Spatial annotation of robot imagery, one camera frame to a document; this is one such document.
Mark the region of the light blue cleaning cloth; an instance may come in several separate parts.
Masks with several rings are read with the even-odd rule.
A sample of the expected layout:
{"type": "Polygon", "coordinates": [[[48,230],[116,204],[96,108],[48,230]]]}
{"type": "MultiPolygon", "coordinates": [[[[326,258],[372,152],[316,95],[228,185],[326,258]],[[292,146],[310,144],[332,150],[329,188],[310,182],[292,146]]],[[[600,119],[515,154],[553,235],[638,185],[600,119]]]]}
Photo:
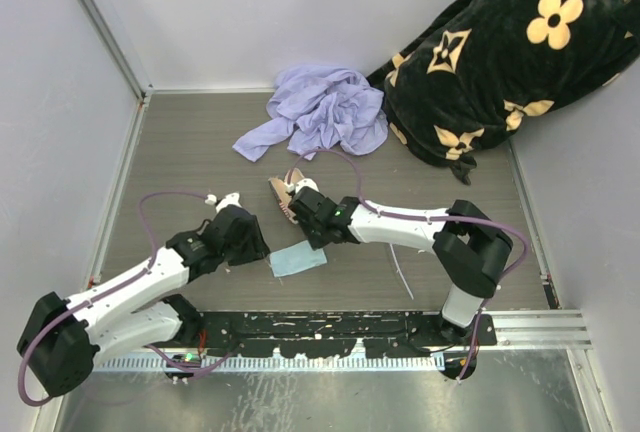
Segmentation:
{"type": "Polygon", "coordinates": [[[269,265],[276,278],[295,275],[326,263],[324,250],[313,249],[308,241],[277,250],[269,256],[269,265]]]}

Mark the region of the printed glasses case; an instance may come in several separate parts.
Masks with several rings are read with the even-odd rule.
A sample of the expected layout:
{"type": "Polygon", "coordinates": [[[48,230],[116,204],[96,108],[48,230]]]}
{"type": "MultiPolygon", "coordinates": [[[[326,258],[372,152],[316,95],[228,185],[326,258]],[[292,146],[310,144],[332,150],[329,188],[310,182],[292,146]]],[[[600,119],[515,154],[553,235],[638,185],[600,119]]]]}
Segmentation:
{"type": "Polygon", "coordinates": [[[299,168],[288,171],[283,178],[270,177],[268,185],[278,203],[284,216],[294,225],[297,224],[295,213],[289,208],[289,203],[293,198],[296,184],[304,180],[305,176],[299,168]]]}

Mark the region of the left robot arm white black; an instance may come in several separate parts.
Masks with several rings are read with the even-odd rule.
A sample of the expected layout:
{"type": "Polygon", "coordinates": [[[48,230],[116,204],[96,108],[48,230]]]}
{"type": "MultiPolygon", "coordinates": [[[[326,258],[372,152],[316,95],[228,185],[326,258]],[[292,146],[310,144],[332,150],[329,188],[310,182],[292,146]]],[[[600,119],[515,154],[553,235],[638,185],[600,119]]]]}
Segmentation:
{"type": "Polygon", "coordinates": [[[53,399],[131,350],[166,342],[191,347],[201,338],[203,318],[178,289],[221,265],[245,265],[269,253],[257,217],[230,204],[114,279],[66,299],[55,292],[42,296],[17,344],[21,399],[38,403],[26,391],[28,372],[53,399]]]}

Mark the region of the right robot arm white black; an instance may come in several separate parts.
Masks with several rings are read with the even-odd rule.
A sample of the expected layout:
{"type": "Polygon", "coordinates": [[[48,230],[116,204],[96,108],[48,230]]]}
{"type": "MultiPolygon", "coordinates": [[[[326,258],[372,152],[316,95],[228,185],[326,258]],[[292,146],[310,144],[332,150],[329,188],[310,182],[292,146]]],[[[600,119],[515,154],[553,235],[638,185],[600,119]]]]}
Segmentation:
{"type": "Polygon", "coordinates": [[[403,209],[356,197],[336,203],[302,186],[288,208],[314,249],[387,243],[434,254],[452,282],[438,322],[440,337],[452,346],[473,335],[473,320],[494,296],[513,248],[509,236],[465,200],[444,209],[403,209]]]}

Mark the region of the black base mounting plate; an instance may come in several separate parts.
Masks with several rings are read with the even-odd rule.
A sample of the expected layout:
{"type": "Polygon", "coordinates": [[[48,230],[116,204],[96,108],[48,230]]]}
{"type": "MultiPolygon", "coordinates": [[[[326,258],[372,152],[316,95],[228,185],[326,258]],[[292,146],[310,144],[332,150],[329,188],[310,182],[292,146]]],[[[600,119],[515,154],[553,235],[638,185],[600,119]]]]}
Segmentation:
{"type": "Polygon", "coordinates": [[[437,313],[421,311],[205,312],[188,338],[159,342],[159,349],[202,346],[210,356],[344,358],[358,345],[367,359],[425,357],[466,348],[472,330],[460,331],[437,313]]]}

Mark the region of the crumpled lavender cloth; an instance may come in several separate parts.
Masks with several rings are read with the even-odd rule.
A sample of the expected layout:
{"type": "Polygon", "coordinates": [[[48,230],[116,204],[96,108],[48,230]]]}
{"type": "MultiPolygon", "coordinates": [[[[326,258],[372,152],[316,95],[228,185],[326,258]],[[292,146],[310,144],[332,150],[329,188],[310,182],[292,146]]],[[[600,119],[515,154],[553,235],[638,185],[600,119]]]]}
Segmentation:
{"type": "Polygon", "coordinates": [[[336,145],[354,156],[368,155],[388,138],[383,92],[364,75],[326,65],[302,65],[281,72],[266,104],[270,120],[246,132],[233,150],[256,162],[276,144],[301,155],[336,145]]]}

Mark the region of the black floral plush blanket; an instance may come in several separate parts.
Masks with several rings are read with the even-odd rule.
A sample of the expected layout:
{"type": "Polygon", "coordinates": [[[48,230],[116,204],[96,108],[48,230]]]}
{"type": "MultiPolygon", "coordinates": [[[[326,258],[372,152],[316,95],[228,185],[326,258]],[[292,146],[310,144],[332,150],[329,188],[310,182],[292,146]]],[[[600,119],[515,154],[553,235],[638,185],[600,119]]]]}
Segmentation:
{"type": "Polygon", "coordinates": [[[456,0],[373,71],[392,132],[462,183],[474,153],[608,85],[639,56],[639,0],[456,0]]]}

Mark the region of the white frame sunglasses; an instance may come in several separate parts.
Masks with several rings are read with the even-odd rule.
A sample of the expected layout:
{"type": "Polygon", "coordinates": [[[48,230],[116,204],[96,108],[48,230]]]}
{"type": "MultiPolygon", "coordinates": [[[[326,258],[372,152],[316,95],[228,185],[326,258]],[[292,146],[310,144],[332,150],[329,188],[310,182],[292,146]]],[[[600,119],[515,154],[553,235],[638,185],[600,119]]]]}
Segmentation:
{"type": "Polygon", "coordinates": [[[425,302],[428,297],[429,254],[399,245],[390,245],[391,260],[402,287],[412,301],[425,302]]]}

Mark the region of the aluminium frame post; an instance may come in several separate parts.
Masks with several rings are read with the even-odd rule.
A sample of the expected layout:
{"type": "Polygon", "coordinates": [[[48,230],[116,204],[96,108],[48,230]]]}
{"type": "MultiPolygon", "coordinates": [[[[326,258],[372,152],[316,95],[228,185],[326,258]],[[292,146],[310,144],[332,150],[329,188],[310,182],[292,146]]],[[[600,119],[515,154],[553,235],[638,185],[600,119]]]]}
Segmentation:
{"type": "Polygon", "coordinates": [[[111,0],[79,0],[134,94],[145,100],[153,85],[111,0]]]}

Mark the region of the aluminium front rail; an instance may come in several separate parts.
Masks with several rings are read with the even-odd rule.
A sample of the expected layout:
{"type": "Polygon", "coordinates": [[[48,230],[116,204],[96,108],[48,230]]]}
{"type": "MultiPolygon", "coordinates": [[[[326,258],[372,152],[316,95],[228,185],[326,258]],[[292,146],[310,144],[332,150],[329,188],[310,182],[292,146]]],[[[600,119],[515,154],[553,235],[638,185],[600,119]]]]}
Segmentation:
{"type": "Polygon", "coordinates": [[[590,335],[578,310],[513,310],[491,313],[500,350],[589,350],[590,335]]]}

